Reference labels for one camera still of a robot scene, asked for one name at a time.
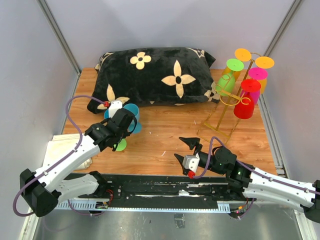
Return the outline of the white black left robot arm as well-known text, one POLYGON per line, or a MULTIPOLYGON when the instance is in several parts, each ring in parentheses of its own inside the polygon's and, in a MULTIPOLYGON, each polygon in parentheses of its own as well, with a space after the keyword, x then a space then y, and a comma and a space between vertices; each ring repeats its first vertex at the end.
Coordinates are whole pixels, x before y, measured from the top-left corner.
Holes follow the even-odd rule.
POLYGON ((121 108, 113 117, 92 124, 80 134, 74 149, 62 159, 35 171, 25 169, 19 175, 18 195, 23 197, 37 217, 43 217, 59 203, 79 196, 103 197, 109 192, 109 185, 98 171, 71 180, 67 180, 66 177, 104 149, 111 148, 115 151, 120 141, 131 135, 128 130, 130 124, 137 122, 132 112, 121 108))

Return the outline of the red wine glass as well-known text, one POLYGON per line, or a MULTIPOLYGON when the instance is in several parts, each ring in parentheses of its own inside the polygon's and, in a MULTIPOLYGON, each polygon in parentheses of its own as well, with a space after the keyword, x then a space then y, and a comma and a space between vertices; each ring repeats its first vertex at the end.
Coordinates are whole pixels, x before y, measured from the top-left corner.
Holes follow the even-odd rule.
POLYGON ((234 115, 242 120, 247 120, 253 116, 255 102, 252 93, 258 92, 261 89, 261 84, 256 79, 245 79, 241 83, 243 93, 240 95, 241 100, 234 107, 234 115))

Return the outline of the blue wine glass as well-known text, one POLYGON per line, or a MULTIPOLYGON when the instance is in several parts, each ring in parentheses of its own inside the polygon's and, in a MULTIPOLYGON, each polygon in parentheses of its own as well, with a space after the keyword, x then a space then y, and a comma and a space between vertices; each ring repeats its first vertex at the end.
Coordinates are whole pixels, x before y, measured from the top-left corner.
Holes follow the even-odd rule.
POLYGON ((124 109, 133 113, 136 120, 132 120, 131 124, 128 127, 128 131, 133 134, 138 134, 142 130, 142 125, 140 123, 140 110, 139 107, 133 103, 128 103, 124 107, 124 109))
POLYGON ((108 111, 108 110, 106 110, 106 111, 104 112, 103 117, 104 117, 104 119, 109 119, 109 118, 110 118, 110 115, 109 115, 109 111, 108 111))

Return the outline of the blue wine glass front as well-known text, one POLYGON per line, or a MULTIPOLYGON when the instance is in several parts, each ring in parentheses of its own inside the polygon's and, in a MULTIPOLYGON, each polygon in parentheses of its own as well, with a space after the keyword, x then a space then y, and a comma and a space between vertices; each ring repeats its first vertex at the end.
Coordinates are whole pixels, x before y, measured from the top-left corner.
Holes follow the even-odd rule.
POLYGON ((106 111, 104 112, 103 117, 104 117, 104 119, 109 119, 109 118, 110 118, 110 115, 109 115, 109 111, 108 111, 108 110, 106 110, 106 111))

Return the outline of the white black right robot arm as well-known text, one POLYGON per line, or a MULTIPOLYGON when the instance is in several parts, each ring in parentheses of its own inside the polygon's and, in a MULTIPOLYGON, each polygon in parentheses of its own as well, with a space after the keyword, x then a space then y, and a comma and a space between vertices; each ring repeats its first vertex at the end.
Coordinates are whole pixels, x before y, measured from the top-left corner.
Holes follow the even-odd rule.
POLYGON ((202 151, 198 137, 180 137, 192 155, 175 154, 182 173, 190 179, 202 178, 207 171, 222 175, 228 186, 227 196, 232 200, 241 197, 252 200, 266 200, 285 205, 304 213, 310 221, 320 221, 320 182, 303 182, 268 173, 253 165, 246 164, 221 143, 210 146, 207 153, 202 151))

